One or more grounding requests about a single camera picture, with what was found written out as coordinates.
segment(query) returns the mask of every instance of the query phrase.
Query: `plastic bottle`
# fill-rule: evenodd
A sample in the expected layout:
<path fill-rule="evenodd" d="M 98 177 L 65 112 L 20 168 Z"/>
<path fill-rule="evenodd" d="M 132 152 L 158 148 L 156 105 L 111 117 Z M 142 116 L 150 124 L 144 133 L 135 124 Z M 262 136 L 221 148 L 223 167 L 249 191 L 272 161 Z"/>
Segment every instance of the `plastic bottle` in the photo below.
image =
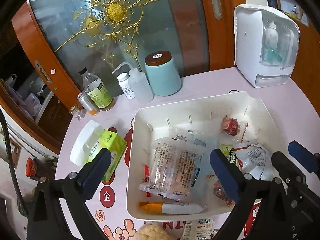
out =
<path fill-rule="evenodd" d="M 109 94 L 101 79 L 95 74 L 89 73 L 87 68 L 79 71 L 83 77 L 84 90 L 102 111 L 110 110 L 116 103 Z"/>
<path fill-rule="evenodd" d="M 136 95 L 138 102 L 149 103 L 153 99 L 153 92 L 149 85 L 146 74 L 139 72 L 137 68 L 129 70 L 128 82 Z"/>
<path fill-rule="evenodd" d="M 118 81 L 119 81 L 119 86 L 121 87 L 123 93 L 128 99 L 135 98 L 135 94 L 133 93 L 131 86 L 128 83 L 128 74 L 127 73 L 121 73 L 118 75 Z"/>
<path fill-rule="evenodd" d="M 276 59 L 276 50 L 278 46 L 278 32 L 276 31 L 275 22 L 269 23 L 269 27 L 266 29 L 266 42 L 265 42 L 265 55 L 264 59 L 270 65 L 274 64 Z"/>

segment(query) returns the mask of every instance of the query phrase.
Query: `white plastic bin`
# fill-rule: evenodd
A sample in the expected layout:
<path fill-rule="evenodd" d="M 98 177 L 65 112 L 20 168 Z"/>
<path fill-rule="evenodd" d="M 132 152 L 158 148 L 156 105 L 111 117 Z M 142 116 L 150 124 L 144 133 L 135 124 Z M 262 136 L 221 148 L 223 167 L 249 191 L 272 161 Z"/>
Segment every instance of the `white plastic bin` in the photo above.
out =
<path fill-rule="evenodd" d="M 232 210 L 232 207 L 228 207 L 223 200 L 213 194 L 212 187 L 207 194 L 208 208 L 200 214 L 148 214 L 139 208 L 139 202 L 164 200 L 161 196 L 154 195 L 147 198 L 146 193 L 138 189 L 144 179 L 143 163 L 150 165 L 153 159 L 152 154 L 147 154 L 152 152 L 150 143 L 152 140 L 167 137 L 169 125 L 191 127 L 193 130 L 217 136 L 220 133 L 221 120 L 227 114 L 239 122 L 249 123 L 244 139 L 258 136 L 258 142 L 271 153 L 282 151 L 288 155 L 276 125 L 262 100 L 251 98 L 246 91 L 140 109 L 135 116 L 133 127 L 127 188 L 127 211 L 133 218 L 148 221 L 184 221 L 211 217 Z"/>

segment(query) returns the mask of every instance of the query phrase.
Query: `silver can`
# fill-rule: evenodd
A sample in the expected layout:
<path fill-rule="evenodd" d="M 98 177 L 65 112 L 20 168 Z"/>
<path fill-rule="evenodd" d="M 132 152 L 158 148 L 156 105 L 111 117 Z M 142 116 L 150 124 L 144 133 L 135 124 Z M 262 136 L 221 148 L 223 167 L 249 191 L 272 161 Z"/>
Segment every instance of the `silver can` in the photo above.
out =
<path fill-rule="evenodd" d="M 86 91 L 81 91 L 77 96 L 77 99 L 84 109 L 92 116 L 95 116 L 100 112 L 100 108 L 92 101 Z"/>

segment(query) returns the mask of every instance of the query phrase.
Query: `black cable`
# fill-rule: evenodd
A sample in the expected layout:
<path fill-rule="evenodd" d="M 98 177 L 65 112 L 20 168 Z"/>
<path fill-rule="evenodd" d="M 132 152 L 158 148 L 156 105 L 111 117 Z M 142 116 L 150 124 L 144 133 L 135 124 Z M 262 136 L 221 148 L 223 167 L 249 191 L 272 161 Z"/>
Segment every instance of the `black cable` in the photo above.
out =
<path fill-rule="evenodd" d="M 14 190 L 15 190 L 15 192 L 17 194 L 18 204 L 20 204 L 20 206 L 22 208 L 22 211 L 25 214 L 25 216 L 28 217 L 29 212 L 28 212 L 26 204 L 25 204 L 25 202 L 24 202 L 24 200 L 22 198 L 21 191 L 20 191 L 20 188 L 19 188 L 19 185 L 18 185 L 18 181 L 17 181 L 17 176 L 16 176 L 16 173 L 14 171 L 14 165 L 13 165 L 13 160 L 12 160 L 12 153 L 11 153 L 8 126 L 7 126 L 7 122 L 5 120 L 5 117 L 4 117 L 3 113 L 2 113 L 1 108 L 0 108 L 0 123 L 2 125 L 2 130 L 3 130 L 3 134 L 4 134 L 5 148 L 6 148 L 6 151 L 7 151 L 9 170 L 10 170 L 10 174 L 11 174 Z"/>

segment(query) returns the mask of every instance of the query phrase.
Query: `gold ornament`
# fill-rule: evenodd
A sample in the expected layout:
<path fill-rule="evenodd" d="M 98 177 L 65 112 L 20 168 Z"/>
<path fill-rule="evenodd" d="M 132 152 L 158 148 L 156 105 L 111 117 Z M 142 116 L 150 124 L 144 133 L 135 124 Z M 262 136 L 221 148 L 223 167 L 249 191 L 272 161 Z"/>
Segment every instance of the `gold ornament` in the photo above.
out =
<path fill-rule="evenodd" d="M 82 6 L 83 12 L 73 12 L 73 19 L 76 20 L 81 15 L 82 24 L 79 31 L 73 34 L 62 45 L 60 45 L 54 52 L 57 52 L 62 46 L 70 41 L 75 41 L 75 38 L 81 34 L 89 35 L 89 45 L 86 47 L 99 50 L 105 47 L 106 41 L 122 42 L 127 48 L 124 49 L 137 63 L 138 62 L 138 48 L 139 46 L 133 43 L 136 34 L 139 34 L 139 24 L 143 19 L 143 7 L 151 2 L 160 0 L 79 0 L 85 2 Z M 137 20 L 133 21 L 132 16 L 136 15 Z M 111 67 L 113 66 L 112 53 L 104 52 L 106 60 Z"/>

